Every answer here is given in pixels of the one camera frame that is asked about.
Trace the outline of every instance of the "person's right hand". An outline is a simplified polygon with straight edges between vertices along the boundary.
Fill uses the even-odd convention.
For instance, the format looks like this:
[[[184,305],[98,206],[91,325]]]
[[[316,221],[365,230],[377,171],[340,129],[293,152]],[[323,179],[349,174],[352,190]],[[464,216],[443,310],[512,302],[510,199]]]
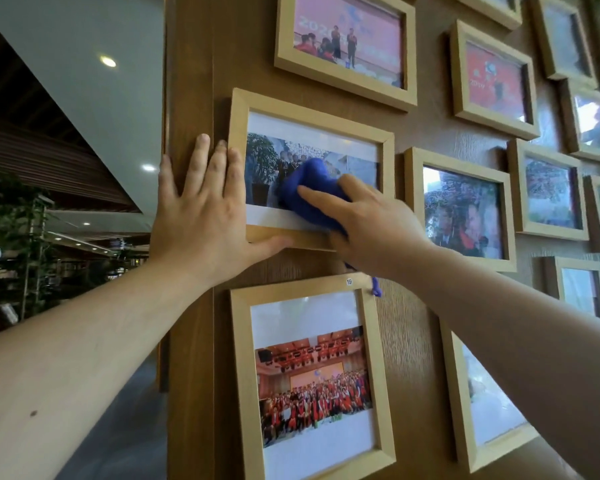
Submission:
[[[298,193],[344,227],[348,237],[332,231],[330,238],[346,263],[371,276],[397,281],[412,260],[434,247],[404,202],[385,197],[353,175],[343,175],[338,185],[351,202],[302,185]]]

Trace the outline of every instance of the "gray floor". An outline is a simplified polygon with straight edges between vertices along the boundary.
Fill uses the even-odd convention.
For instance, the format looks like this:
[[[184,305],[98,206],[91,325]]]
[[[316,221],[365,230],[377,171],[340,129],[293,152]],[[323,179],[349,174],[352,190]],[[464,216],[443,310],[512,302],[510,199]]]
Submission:
[[[167,478],[167,395],[155,384],[155,355],[129,379],[56,480]]]

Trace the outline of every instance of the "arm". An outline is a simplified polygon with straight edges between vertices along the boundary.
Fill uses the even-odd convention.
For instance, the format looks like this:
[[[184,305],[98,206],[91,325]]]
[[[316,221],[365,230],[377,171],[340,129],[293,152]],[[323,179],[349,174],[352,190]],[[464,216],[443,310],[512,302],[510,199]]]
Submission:
[[[289,244],[247,243],[244,161],[221,142],[207,170],[208,150],[181,197],[163,158],[144,266],[0,333],[0,479],[54,478],[186,307]]]
[[[433,245],[403,202],[349,175],[339,183],[351,203],[299,189],[347,231],[331,234],[338,254],[416,293],[544,439],[600,479],[600,320]]]

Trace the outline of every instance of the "forearm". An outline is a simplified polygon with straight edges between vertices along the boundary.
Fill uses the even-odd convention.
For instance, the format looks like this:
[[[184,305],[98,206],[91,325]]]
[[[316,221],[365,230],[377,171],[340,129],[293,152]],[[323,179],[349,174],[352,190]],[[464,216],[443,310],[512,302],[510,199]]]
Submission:
[[[0,479],[51,479],[184,309],[165,263],[0,333]]]
[[[600,320],[450,250],[418,260],[398,281],[448,323],[574,468],[600,478]]]

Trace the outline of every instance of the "person's right arm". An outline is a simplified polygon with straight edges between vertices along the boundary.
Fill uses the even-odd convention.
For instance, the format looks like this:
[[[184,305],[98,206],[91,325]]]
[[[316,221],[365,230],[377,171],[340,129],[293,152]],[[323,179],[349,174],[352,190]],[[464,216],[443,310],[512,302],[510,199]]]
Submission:
[[[352,202],[298,190],[347,231],[331,234],[338,254],[416,293],[561,457],[600,479],[600,319],[433,245],[403,202],[355,177],[339,184]]]

